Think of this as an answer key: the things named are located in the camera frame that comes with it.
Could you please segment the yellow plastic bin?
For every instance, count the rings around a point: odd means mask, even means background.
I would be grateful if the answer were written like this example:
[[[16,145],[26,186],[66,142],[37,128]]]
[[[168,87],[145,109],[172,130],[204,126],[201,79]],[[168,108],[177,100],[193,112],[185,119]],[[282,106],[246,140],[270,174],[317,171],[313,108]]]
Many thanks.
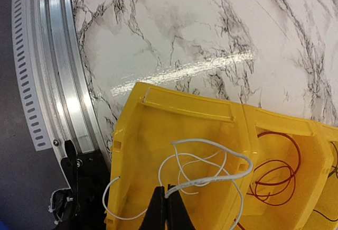
[[[335,229],[337,128],[139,82],[114,131],[108,229],[138,229],[154,188],[248,176],[181,196],[196,229]]]

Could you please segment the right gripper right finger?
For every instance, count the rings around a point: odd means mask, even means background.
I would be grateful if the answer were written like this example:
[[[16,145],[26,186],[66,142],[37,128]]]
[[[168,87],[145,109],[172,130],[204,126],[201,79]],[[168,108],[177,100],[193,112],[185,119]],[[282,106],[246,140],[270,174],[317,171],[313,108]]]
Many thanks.
[[[166,199],[167,229],[169,230],[195,230],[195,227],[185,208],[180,192],[173,192]]]

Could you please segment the aluminium front rail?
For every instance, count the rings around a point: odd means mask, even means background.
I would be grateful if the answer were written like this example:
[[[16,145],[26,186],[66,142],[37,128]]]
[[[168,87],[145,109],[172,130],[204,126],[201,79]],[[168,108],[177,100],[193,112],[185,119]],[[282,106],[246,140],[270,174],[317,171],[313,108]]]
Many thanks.
[[[37,151],[106,155],[82,65],[72,0],[12,0],[12,40],[22,106]]]

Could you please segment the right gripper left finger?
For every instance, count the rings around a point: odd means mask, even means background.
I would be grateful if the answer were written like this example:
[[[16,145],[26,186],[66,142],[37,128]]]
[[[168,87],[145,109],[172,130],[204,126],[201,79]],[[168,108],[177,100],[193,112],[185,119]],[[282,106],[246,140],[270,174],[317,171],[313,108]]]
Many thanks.
[[[147,211],[139,230],[165,230],[166,228],[166,199],[165,188],[158,186],[154,189]]]

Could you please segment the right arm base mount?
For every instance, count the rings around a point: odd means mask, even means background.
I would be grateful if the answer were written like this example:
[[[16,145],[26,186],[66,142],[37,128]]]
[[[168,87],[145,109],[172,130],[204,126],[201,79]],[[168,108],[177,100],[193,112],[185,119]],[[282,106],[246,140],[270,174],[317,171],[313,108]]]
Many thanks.
[[[65,141],[64,149],[61,168],[69,188],[52,193],[54,229],[105,229],[102,196],[110,175],[101,151],[77,153],[71,140]]]

